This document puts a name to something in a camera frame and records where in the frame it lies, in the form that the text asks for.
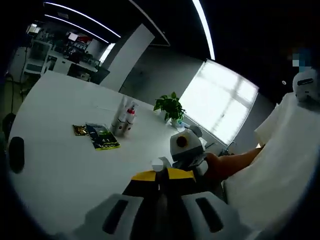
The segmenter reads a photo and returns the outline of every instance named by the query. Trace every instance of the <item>green plant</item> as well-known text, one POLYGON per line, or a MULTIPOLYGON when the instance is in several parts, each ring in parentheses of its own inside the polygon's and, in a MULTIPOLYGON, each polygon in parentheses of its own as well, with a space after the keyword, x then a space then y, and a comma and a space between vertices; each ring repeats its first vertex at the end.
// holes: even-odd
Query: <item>green plant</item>
POLYGON ((182 120, 184 118, 184 110, 179 102, 179 98, 176 93, 173 92, 171 95, 163 95, 156 100, 154 111, 161 109, 161 111, 166 111, 164 120, 172 118, 173 120, 182 120))

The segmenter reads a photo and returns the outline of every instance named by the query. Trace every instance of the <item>desk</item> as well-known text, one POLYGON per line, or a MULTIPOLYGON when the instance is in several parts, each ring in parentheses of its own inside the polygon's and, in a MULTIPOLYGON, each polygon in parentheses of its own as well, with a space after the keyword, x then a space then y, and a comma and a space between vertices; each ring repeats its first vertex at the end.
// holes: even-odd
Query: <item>desk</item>
POLYGON ((90 64, 88 64, 86 62, 80 61, 79 63, 75 63, 73 61, 70 61, 70 60, 64 58, 62 53, 59 53, 56 51, 51 50, 49 52, 49 56, 57 58, 55 66, 53 68, 54 72, 58 72, 58 73, 66 75, 69 71, 71 64, 75 64, 75 65, 80 66, 82 68, 88 69, 94 73, 98 71, 95 67, 91 66, 90 64))
POLYGON ((138 101, 137 117, 120 148, 97 151, 89 136, 75 136, 72 124, 113 120, 122 94, 92 82, 47 71, 31 89, 13 123, 10 139, 24 139, 25 165, 9 178, 26 209, 49 234, 71 232, 87 212, 132 176, 152 169, 151 161, 170 155, 177 133, 138 101))

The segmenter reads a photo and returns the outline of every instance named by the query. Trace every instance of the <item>ceiling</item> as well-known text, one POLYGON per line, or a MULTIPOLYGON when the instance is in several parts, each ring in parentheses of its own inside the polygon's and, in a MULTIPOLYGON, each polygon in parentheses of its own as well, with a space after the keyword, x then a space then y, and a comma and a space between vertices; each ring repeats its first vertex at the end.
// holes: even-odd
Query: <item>ceiling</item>
MULTIPOLYGON (((202 60, 210 58, 206 35, 192 0, 134 0, 162 34, 129 0, 113 0, 103 5, 99 0, 83 5, 70 0, 54 2, 94 18, 120 36, 143 23, 155 35, 151 44, 168 45, 169 42, 175 51, 202 60)), ((291 49, 318 43, 313 34, 320 27, 320 19, 313 6, 305 1, 303 5, 263 6, 238 1, 231 4, 200 0, 200 3, 210 29, 216 62, 252 81, 272 102, 279 102, 285 93, 292 91, 292 79, 298 69, 292 67, 288 59, 291 49)), ((44 5, 45 14, 61 18, 58 12, 68 14, 68 21, 110 43, 119 39, 79 14, 44 5)))

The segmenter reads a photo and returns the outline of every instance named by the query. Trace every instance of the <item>round white table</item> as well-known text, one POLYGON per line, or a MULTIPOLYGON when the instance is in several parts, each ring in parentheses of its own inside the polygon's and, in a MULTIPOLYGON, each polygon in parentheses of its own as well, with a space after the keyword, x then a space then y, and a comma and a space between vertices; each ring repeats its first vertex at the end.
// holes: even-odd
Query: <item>round white table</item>
POLYGON ((10 139, 24 139, 25 165, 10 180, 27 211, 48 233, 71 232, 85 215, 132 176, 150 170, 151 161, 170 155, 177 130, 141 101, 120 148, 95 150, 89 136, 75 136, 72 125, 110 125, 122 94, 91 82, 48 71, 21 105, 10 139))

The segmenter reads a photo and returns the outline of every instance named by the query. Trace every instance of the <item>white pillar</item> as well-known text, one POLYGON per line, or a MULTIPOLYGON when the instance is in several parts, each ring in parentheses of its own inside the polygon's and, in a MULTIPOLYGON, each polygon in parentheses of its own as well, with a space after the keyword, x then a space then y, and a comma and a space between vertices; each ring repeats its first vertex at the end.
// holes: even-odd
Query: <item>white pillar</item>
POLYGON ((155 36, 141 24, 130 36, 120 39, 102 64, 110 73, 100 85, 118 92, 154 38, 155 36))

